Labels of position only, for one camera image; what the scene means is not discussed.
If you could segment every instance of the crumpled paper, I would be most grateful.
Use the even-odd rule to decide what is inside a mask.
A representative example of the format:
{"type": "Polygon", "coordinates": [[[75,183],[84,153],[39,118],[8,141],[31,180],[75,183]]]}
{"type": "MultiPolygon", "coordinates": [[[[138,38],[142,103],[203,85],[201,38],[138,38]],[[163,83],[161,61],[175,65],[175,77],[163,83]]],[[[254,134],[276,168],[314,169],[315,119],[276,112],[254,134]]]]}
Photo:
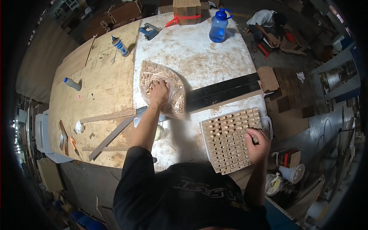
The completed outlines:
{"type": "Polygon", "coordinates": [[[297,72],[297,77],[301,81],[301,83],[303,84],[304,80],[305,80],[304,72],[297,72]]]}
{"type": "Polygon", "coordinates": [[[84,125],[83,123],[81,123],[81,121],[77,121],[77,123],[75,124],[75,131],[77,133],[82,133],[84,131],[84,125]]]}

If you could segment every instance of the black t-shirt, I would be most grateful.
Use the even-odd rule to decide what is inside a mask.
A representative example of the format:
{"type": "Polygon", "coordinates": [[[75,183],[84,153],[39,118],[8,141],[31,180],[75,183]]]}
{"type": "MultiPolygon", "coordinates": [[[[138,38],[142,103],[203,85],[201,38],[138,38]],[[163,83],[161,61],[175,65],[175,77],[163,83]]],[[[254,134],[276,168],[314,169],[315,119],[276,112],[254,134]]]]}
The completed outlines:
{"type": "Polygon", "coordinates": [[[127,152],[113,212],[123,230],[270,229],[265,207],[248,205],[229,176],[197,163],[155,174],[151,153],[138,146],[127,152]]]}

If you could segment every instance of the white table surface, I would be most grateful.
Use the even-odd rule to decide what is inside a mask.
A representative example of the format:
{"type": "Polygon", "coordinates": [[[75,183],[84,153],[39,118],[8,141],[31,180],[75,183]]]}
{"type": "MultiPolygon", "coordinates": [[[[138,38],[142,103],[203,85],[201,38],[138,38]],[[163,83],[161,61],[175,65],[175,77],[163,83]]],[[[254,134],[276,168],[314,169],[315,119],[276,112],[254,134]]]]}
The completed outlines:
{"type": "MultiPolygon", "coordinates": [[[[205,20],[196,25],[173,25],[164,28],[165,24],[173,19],[173,13],[142,19],[141,26],[148,22],[164,29],[150,41],[147,41],[142,33],[138,36],[133,79],[135,108],[146,106],[139,89],[139,73],[143,60],[172,69],[189,85],[186,91],[256,72],[247,45],[232,19],[226,29],[225,41],[214,43],[209,39],[211,18],[216,11],[202,12],[202,18],[205,20]]],[[[185,121],[171,119],[160,123],[163,128],[162,137],[154,142],[152,149],[152,156],[158,159],[154,164],[155,170],[162,171],[180,162],[208,160],[199,122],[253,107],[258,107],[261,117],[267,116],[263,95],[256,95],[191,114],[185,121]]]]}

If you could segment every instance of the seated worker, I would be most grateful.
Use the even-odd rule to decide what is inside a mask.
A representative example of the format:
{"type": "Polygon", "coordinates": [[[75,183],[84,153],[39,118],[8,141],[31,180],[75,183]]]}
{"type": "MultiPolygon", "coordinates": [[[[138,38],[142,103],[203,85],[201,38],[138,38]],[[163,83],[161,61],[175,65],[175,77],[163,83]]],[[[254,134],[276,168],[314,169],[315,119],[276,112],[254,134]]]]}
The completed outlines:
{"type": "Polygon", "coordinates": [[[270,229],[264,191],[271,141],[263,131],[249,128],[245,134],[254,171],[244,196],[231,177],[210,165],[179,163],[155,174],[151,150],[169,91],[163,81],[152,84],[151,103],[132,134],[113,202],[121,229],[270,229]]]}
{"type": "Polygon", "coordinates": [[[283,26],[286,24],[286,17],[282,13],[277,13],[273,10],[260,10],[247,21],[248,29],[253,34],[254,41],[251,42],[253,52],[257,52],[257,45],[265,37],[271,47],[280,45],[280,35],[283,26]],[[271,33],[277,38],[272,38],[268,35],[271,33]]]}

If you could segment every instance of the blue nail gun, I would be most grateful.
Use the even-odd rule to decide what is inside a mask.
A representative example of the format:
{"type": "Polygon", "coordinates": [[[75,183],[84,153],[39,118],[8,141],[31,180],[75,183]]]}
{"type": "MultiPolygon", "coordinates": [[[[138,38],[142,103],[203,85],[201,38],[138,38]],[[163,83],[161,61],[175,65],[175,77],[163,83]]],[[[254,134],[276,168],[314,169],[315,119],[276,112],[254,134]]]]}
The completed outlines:
{"type": "Polygon", "coordinates": [[[150,23],[145,23],[144,27],[139,28],[139,32],[143,33],[144,37],[147,40],[151,40],[152,38],[154,38],[161,30],[162,28],[157,28],[150,23]]]}

